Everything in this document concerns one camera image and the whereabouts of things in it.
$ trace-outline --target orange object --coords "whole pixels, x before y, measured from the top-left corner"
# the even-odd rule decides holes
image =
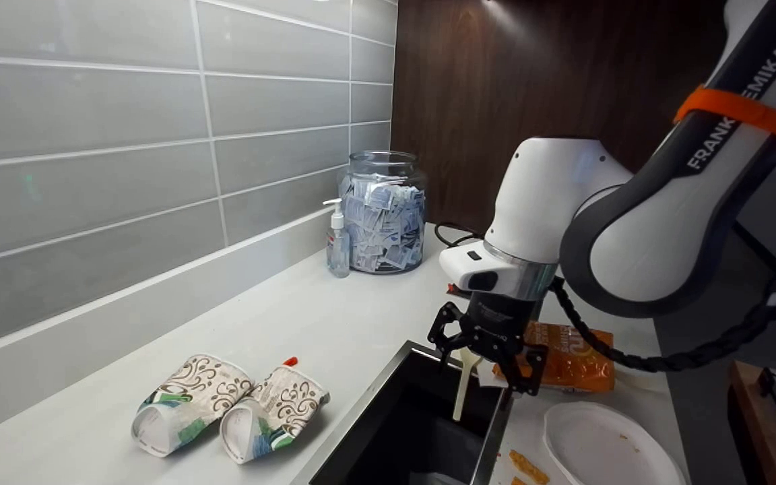
[[[522,452],[511,451],[508,452],[511,463],[529,474],[537,485],[547,485],[549,474],[545,470],[538,470],[534,460],[529,460]]]
[[[758,99],[723,92],[723,90],[709,90],[698,87],[678,109],[677,123],[690,113],[690,110],[705,110],[705,113],[719,113],[727,118],[735,118],[740,123],[752,123],[758,130],[766,130],[776,138],[776,109],[763,105]]]
[[[596,331],[597,340],[611,346],[608,331]],[[529,324],[525,346],[547,346],[547,366],[541,386],[566,389],[578,394],[607,394],[613,389],[613,365],[585,346],[574,325]]]
[[[519,377],[522,377],[522,379],[531,379],[534,366],[531,366],[522,356],[515,356],[515,362],[516,362]]]
[[[468,290],[460,290],[460,286],[456,286],[456,284],[450,284],[444,294],[460,297],[460,300],[468,300],[468,297],[472,297]]]

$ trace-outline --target dark wooden wall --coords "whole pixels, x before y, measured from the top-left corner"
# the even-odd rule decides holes
[[[597,138],[635,169],[723,47],[723,0],[402,0],[392,148],[430,220],[485,233],[519,140]]]

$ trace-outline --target tile wall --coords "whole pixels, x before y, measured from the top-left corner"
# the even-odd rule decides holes
[[[0,0],[0,336],[314,210],[392,40],[391,0]]]

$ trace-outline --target glass jar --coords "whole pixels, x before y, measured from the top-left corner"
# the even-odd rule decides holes
[[[422,262],[422,172],[403,152],[356,152],[340,193],[352,269],[406,273]]]

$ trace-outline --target white plate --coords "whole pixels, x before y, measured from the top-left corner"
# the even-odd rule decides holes
[[[685,485],[678,467],[635,420],[601,405],[551,408],[541,441],[577,485]]]

